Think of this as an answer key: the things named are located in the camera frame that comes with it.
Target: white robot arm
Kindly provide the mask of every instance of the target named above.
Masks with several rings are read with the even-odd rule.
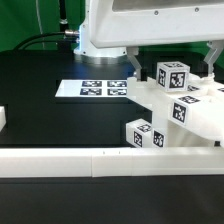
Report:
[[[97,48],[210,41],[211,74],[224,46],[223,15],[223,0],[90,0],[90,41]]]

